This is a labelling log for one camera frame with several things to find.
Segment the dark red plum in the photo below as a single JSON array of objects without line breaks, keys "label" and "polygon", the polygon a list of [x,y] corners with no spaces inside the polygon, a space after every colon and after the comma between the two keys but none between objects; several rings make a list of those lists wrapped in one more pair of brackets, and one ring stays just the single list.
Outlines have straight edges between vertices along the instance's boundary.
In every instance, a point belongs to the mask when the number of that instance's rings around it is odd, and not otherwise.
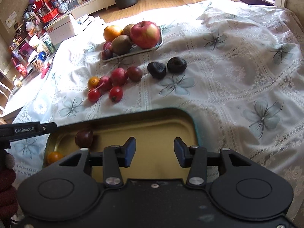
[{"label": "dark red plum", "polygon": [[75,136],[75,143],[80,148],[90,148],[93,143],[93,131],[92,130],[81,130],[77,132]]},{"label": "dark red plum", "polygon": [[128,78],[133,82],[139,82],[142,79],[143,72],[135,66],[129,67],[127,69]]}]

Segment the small orange tangerine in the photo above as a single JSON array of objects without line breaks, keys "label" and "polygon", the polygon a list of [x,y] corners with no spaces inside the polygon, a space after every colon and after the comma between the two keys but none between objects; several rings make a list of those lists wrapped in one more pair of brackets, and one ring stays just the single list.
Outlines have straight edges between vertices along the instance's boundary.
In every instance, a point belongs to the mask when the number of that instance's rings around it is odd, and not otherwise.
[{"label": "small orange tangerine", "polygon": [[61,160],[64,157],[64,155],[58,151],[50,152],[47,155],[47,165],[51,165],[59,160]]}]

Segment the small orange kumquat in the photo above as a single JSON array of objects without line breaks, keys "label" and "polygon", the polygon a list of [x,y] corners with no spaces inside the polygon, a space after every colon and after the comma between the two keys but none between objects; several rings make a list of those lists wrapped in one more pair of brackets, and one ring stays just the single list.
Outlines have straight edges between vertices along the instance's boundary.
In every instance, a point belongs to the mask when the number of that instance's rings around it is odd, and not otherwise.
[{"label": "small orange kumquat", "polygon": [[98,87],[98,83],[99,83],[99,77],[97,76],[91,77],[87,82],[88,89],[93,89]]}]

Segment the red crabapple fruit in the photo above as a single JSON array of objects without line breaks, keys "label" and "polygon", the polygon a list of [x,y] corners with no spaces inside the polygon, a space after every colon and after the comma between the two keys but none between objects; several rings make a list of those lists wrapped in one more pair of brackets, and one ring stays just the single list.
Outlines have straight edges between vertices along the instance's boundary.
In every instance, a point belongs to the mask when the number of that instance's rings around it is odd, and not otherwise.
[{"label": "red crabapple fruit", "polygon": [[128,75],[123,68],[119,67],[111,73],[110,78],[114,86],[123,86],[128,80]]}]

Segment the black wrinkled fruit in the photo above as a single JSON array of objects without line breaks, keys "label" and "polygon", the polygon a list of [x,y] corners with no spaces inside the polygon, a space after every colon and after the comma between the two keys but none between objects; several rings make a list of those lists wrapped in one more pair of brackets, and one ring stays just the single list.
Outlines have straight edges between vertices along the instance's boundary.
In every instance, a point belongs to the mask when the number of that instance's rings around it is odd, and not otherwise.
[{"label": "black wrinkled fruit", "polygon": [[167,69],[170,73],[180,74],[187,68],[187,62],[180,57],[173,57],[167,62]]},{"label": "black wrinkled fruit", "polygon": [[153,78],[161,80],[166,76],[166,66],[160,62],[151,62],[147,66],[148,72]]}]

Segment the cherry tomato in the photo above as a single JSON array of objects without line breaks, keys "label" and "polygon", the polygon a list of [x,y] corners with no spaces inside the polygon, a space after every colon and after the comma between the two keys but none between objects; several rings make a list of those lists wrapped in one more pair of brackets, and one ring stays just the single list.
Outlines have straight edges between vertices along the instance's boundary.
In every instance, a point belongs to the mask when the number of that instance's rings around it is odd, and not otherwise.
[{"label": "cherry tomato", "polygon": [[123,89],[120,86],[114,86],[109,91],[109,99],[112,102],[120,102],[123,97]]},{"label": "cherry tomato", "polygon": [[89,102],[95,103],[101,97],[99,89],[90,89],[87,94],[87,99]]}]

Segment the left cherry tomato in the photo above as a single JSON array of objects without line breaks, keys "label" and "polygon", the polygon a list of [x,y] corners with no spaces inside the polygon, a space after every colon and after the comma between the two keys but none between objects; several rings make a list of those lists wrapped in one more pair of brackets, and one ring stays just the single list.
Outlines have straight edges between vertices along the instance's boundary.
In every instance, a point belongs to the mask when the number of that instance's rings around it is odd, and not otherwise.
[{"label": "left cherry tomato", "polygon": [[99,89],[90,89],[87,94],[87,99],[89,102],[95,103],[101,97]]}]

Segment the red radish with root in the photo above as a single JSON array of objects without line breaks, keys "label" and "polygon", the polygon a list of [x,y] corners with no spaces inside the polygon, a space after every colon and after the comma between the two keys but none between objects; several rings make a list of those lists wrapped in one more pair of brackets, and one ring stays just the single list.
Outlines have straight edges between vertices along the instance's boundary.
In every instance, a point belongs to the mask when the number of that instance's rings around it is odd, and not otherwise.
[{"label": "red radish with root", "polygon": [[109,76],[103,76],[99,78],[98,87],[95,89],[99,89],[101,93],[105,93],[110,91],[112,88],[112,80]]}]

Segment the dark red plum on cloth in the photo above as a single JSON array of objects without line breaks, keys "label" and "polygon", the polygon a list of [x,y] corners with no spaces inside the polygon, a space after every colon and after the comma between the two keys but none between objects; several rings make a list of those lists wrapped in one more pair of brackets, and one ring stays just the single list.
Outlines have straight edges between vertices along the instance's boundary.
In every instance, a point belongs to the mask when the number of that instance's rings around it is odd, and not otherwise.
[{"label": "dark red plum on cloth", "polygon": [[139,82],[142,79],[143,72],[135,66],[129,67],[127,69],[128,78],[133,82]]}]

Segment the white floral lace tablecloth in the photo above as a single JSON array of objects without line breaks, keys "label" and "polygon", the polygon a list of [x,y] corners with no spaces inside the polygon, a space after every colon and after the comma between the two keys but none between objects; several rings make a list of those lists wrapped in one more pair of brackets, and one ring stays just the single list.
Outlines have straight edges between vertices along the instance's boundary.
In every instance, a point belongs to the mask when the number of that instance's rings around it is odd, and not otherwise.
[{"label": "white floral lace tablecloth", "polygon": [[[288,215],[303,221],[303,23],[282,8],[231,1],[201,2],[156,9],[116,21],[119,26],[152,21],[163,32],[155,51],[104,63],[104,26],[59,46],[45,80],[35,83],[16,123],[79,121],[177,107],[187,111],[204,147],[231,148],[285,178],[294,190]],[[167,62],[180,57],[183,73],[173,74]],[[155,79],[151,62],[166,66]],[[129,78],[120,102],[101,93],[89,102],[87,82],[111,76],[121,67],[138,67],[141,81]]]}]

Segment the dark plum on plate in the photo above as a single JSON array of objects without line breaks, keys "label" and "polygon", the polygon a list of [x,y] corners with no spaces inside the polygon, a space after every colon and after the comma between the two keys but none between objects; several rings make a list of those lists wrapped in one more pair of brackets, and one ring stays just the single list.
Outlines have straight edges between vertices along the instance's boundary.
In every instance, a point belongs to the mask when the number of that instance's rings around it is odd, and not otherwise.
[{"label": "dark plum on plate", "polygon": [[102,60],[109,60],[113,57],[113,52],[110,49],[104,49],[101,52],[101,59]]}]

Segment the red plum on plate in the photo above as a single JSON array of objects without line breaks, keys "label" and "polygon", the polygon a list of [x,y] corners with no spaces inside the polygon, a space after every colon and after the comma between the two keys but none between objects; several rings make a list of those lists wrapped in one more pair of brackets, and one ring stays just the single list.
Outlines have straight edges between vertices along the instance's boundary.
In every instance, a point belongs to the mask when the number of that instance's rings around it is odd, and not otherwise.
[{"label": "red plum on plate", "polygon": [[112,51],[112,42],[105,42],[103,44],[103,50],[105,50],[105,49]]}]

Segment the front brown kiwi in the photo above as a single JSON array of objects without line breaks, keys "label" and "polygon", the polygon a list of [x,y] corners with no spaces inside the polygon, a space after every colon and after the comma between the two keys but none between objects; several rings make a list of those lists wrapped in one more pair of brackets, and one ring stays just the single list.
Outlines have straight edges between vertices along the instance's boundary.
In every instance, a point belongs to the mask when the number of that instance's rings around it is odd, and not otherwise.
[{"label": "front brown kiwi", "polygon": [[132,41],[128,35],[120,35],[112,41],[112,51],[117,55],[129,53],[132,48]]}]

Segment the large orange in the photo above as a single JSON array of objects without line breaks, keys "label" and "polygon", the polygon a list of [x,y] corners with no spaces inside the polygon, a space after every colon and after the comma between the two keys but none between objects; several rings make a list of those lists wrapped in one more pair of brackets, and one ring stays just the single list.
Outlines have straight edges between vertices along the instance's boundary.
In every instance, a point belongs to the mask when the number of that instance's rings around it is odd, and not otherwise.
[{"label": "large orange", "polygon": [[104,29],[104,39],[107,42],[112,42],[115,38],[122,34],[121,26],[110,25]]}]

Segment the white tv console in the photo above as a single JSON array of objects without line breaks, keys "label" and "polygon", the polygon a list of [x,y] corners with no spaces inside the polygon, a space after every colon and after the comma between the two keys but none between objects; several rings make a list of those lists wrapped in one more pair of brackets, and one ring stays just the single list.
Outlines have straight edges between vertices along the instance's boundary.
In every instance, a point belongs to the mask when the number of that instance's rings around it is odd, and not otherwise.
[{"label": "white tv console", "polygon": [[115,0],[89,0],[72,9],[70,13],[77,19],[85,14],[90,15],[102,9],[108,10],[112,5],[115,5]]}]

